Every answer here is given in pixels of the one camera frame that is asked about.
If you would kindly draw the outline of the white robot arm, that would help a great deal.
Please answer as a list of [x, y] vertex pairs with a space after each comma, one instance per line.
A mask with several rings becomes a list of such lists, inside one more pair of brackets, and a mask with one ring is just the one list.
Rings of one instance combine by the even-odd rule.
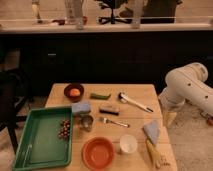
[[213, 88], [205, 84], [207, 78], [207, 68], [198, 62], [175, 68], [166, 74], [166, 87], [158, 96], [166, 127], [174, 121], [186, 100], [198, 106], [205, 115], [213, 117]]

